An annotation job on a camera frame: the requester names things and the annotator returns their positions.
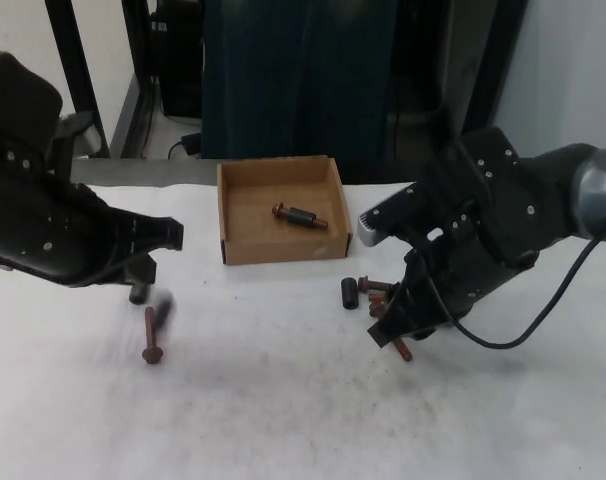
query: bolt head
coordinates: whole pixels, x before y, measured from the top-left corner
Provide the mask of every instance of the bolt head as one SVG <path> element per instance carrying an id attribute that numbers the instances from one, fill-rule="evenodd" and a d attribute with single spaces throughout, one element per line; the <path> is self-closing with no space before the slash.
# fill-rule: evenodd
<path id="1" fill-rule="evenodd" d="M 158 346 L 148 347 L 141 354 L 148 365 L 156 365 L 163 358 L 163 349 Z"/>
<path id="2" fill-rule="evenodd" d="M 274 205 L 274 206 L 272 207 L 272 213 L 273 213 L 273 214 L 274 214 L 274 216 L 275 216 L 275 217 L 277 217 L 277 218 L 279 217 L 279 215 L 280 215 L 280 213 L 281 213 L 281 210 L 283 210 L 283 202 L 281 202 L 281 203 L 279 203 L 279 204 L 277 204 L 277 205 Z"/>

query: white cloth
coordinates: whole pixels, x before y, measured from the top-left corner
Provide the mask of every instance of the white cloth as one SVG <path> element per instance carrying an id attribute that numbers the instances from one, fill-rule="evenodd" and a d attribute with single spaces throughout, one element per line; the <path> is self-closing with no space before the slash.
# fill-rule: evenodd
<path id="1" fill-rule="evenodd" d="M 346 187 L 351 217 L 398 188 Z M 340 298 L 345 276 L 400 279 L 400 241 L 226 267 L 215 188 L 96 190 L 185 224 L 182 253 L 153 254 L 177 300 L 166 355 L 142 360 L 127 288 L 0 271 L 0 479 L 606 479 L 606 245 L 522 347 L 440 331 L 406 364 L 367 334 L 367 299 Z M 545 252 L 466 325 L 512 340 L 583 245 Z"/>

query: open cardboard tray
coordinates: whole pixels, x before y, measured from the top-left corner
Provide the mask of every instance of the open cardboard tray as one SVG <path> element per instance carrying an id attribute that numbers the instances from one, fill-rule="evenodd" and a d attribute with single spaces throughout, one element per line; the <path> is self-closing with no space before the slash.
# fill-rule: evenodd
<path id="1" fill-rule="evenodd" d="M 352 229 L 334 159 L 270 158 L 218 166 L 219 221 L 223 263 L 327 260 L 347 256 Z M 283 202 L 314 212 L 327 230 L 278 220 Z"/>

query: black rubber cylinder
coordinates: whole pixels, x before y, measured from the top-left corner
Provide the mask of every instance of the black rubber cylinder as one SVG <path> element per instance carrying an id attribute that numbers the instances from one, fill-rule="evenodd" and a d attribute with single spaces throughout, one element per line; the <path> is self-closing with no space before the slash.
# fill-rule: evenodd
<path id="1" fill-rule="evenodd" d="M 359 291 L 356 286 L 356 279 L 352 277 L 341 280 L 341 296 L 343 298 L 343 308 L 354 310 L 359 306 Z"/>
<path id="2" fill-rule="evenodd" d="M 290 208 L 287 214 L 287 221 L 295 225 L 301 225 L 302 227 L 314 228 L 314 220 L 316 215 L 305 210 L 299 210 L 298 208 Z"/>

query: screw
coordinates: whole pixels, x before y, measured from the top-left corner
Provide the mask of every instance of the screw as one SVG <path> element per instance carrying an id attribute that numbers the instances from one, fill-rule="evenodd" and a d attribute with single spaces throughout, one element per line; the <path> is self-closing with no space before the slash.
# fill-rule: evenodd
<path id="1" fill-rule="evenodd" d="M 370 293 L 368 300 L 372 303 L 382 303 L 386 301 L 384 293 Z"/>
<path id="2" fill-rule="evenodd" d="M 300 221 L 297 221 L 297 215 L 293 215 L 292 211 L 289 208 L 285 208 L 283 206 L 283 202 L 272 207 L 272 214 L 276 218 L 285 218 L 290 223 L 295 223 L 297 225 L 302 225 L 308 228 L 319 228 L 321 230 L 327 230 L 327 222 L 324 220 L 319 220 L 313 213 L 302 211 L 299 211 L 298 213 L 303 213 L 306 215 L 304 223 L 300 223 Z"/>
<path id="3" fill-rule="evenodd" d="M 149 365 L 156 365 L 163 358 L 163 350 L 156 344 L 156 333 L 154 333 L 154 308 L 145 309 L 145 336 L 147 337 L 147 348 L 143 350 L 143 359 Z"/>
<path id="4" fill-rule="evenodd" d="M 377 290 L 379 292 L 387 292 L 392 288 L 391 283 L 384 282 L 373 282 L 370 281 L 367 276 L 359 278 L 359 292 L 367 293 L 368 290 Z"/>
<path id="5" fill-rule="evenodd" d="M 405 360 L 406 362 L 412 361 L 414 356 L 412 355 L 412 352 L 410 352 L 410 349 L 407 348 L 407 345 L 405 344 L 405 342 L 402 339 L 397 338 L 392 343 L 394 343 L 396 350 L 401 354 L 401 357 L 403 357 L 403 360 Z"/>
<path id="6" fill-rule="evenodd" d="M 385 303 L 370 303 L 370 317 L 380 320 L 387 311 Z"/>

